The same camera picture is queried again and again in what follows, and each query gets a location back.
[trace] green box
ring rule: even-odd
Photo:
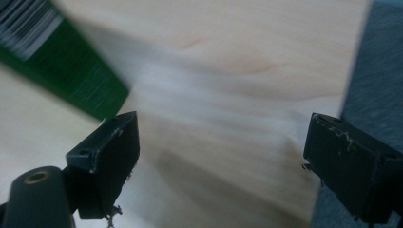
[[[47,0],[0,0],[0,61],[99,120],[129,92]]]

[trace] wooden table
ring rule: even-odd
[[[57,0],[130,84],[141,158],[116,227],[308,227],[312,112],[337,115],[365,0]],[[99,123],[0,66],[0,200]],[[80,221],[78,227],[106,227]]]

